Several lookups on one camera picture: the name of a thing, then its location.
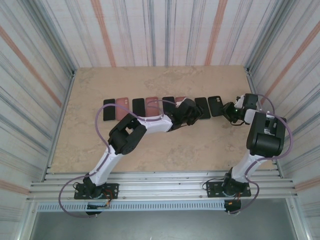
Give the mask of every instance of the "marble-pattern surface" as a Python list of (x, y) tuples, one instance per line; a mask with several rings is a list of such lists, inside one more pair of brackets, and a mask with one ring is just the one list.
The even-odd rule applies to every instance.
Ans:
[[(80, 68), (76, 73), (51, 171), (89, 172), (106, 147), (95, 131), (95, 115), (104, 99), (157, 96), (210, 97), (224, 103), (249, 93), (242, 66)], [(117, 121), (103, 122), (102, 135)], [(143, 137), (114, 172), (228, 170), (246, 151), (250, 127), (231, 126), (222, 116), (199, 120), (193, 126)], [(261, 166), (271, 168), (268, 162)]]

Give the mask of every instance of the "purple cable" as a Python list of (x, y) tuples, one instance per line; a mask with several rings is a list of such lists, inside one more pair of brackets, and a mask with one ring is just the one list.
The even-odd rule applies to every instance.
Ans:
[(274, 157), (262, 157), (262, 158), (259, 158), (257, 161), (253, 162), (249, 167), (248, 169), (245, 171), (244, 175), (245, 175), (245, 179), (251, 183), (251, 184), (254, 184), (256, 185), (256, 194), (254, 195), (253, 199), (247, 204), (245, 205), (243, 208), (240, 208), (239, 210), (235, 210), (235, 211), (231, 211), (230, 214), (235, 214), (235, 213), (238, 213), (240, 212), (241, 210), (244, 210), (246, 208), (248, 208), (255, 200), (256, 198), (258, 197), (259, 195), (259, 192), (260, 192), (260, 187), (259, 185), (254, 182), (254, 181), (251, 181), (247, 176), (248, 176), (248, 173), (250, 171), (250, 169), (253, 168), (253, 166), (257, 163), (257, 162), (260, 162), (260, 161), (263, 161), (263, 160), (275, 160), (275, 159), (281, 159), (281, 158), (284, 158), (286, 157), (292, 150), (293, 146), (294, 146), (294, 136), (292, 134), (292, 131), (290, 130), (288, 124), (279, 116), (273, 114), (273, 113), (268, 113), (268, 115), (271, 115), (271, 116), (274, 116), (275, 118), (277, 118), (284, 126), (285, 128), (287, 129), (288, 131), (288, 134), (289, 134), (289, 138), (290, 138), (290, 145), (289, 145), (289, 148), (287, 149), (287, 151), (284, 153), (284, 154), (281, 154), (280, 156), (274, 156)]
[(256, 93), (255, 95), (258, 95), (258, 96), (261, 96), (265, 99), (268, 100), (268, 102), (271, 104), (271, 107), (272, 107), (272, 113), (275, 114), (276, 113), (276, 109), (275, 109), (275, 106), (274, 104), (272, 103), (272, 101), (270, 100), (270, 98), (268, 98), (267, 96), (263, 95), (263, 94), (259, 94), (259, 93)]
[(159, 107), (156, 107), (156, 106), (148, 106), (149, 103), (151, 102), (166, 102), (166, 103), (171, 103), (171, 104), (174, 104), (176, 105), (175, 102), (172, 102), (172, 101), (168, 101), (168, 100), (152, 100), (150, 102), (148, 102), (146, 104), (147, 108), (156, 108), (156, 109), (159, 109), (161, 111), (161, 115), (158, 117), (158, 118), (155, 118), (155, 119), (145, 119), (144, 117), (140, 117), (136, 114), (134, 114), (132, 111), (130, 111), (129, 109), (125, 108), (124, 106), (120, 106), (118, 104), (113, 104), (113, 103), (109, 103), (109, 104), (106, 104), (106, 105), (103, 105), (102, 107), (99, 108), (99, 110), (97, 111), (96, 115), (95, 115), (95, 119), (94, 119), (94, 126), (95, 126), (95, 131), (96, 133), (98, 134), (99, 138), (102, 140), (102, 142), (106, 145), (107, 149), (108, 149), (108, 153), (107, 155), (105, 156), (105, 158), (103, 159), (102, 163), (98, 166), (98, 168), (96, 169), (96, 171), (94, 173), (91, 173), (89, 175), (83, 175), (83, 176), (77, 176), (75, 178), (72, 178), (71, 180), (67, 181), (61, 188), (60, 192), (59, 192), (59, 196), (58, 196), (58, 202), (59, 202), (59, 205), (60, 205), (60, 208), (68, 215), (72, 216), (72, 217), (75, 217), (75, 218), (82, 218), (82, 219), (89, 219), (91, 218), (92, 216), (87, 216), (87, 215), (78, 215), (78, 214), (73, 214), (69, 211), (67, 211), (64, 206), (62, 205), (62, 202), (61, 202), (61, 195), (62, 195), (62, 192), (64, 191), (65, 187), (70, 184), (72, 181), (75, 181), (77, 179), (82, 179), (82, 178), (89, 178), (89, 177), (92, 177), (93, 175), (95, 175), (101, 168), (102, 166), (105, 164), (105, 162), (107, 161), (109, 155), (110, 155), (110, 146), (108, 144), (108, 142), (104, 139), (104, 137), (101, 135), (100, 133), (100, 130), (99, 130), (99, 127), (98, 127), (98, 119), (99, 119), (99, 114), (101, 113), (101, 111), (104, 109), (104, 108), (107, 108), (107, 107), (117, 107), (117, 108), (121, 108), (125, 111), (127, 111), (129, 114), (131, 114), (132, 116), (134, 116), (135, 118), (141, 120), (141, 121), (146, 121), (146, 122), (155, 122), (155, 121), (158, 121), (158, 120), (161, 120), (163, 117), (164, 117), (164, 112), (162, 111), (161, 108)]

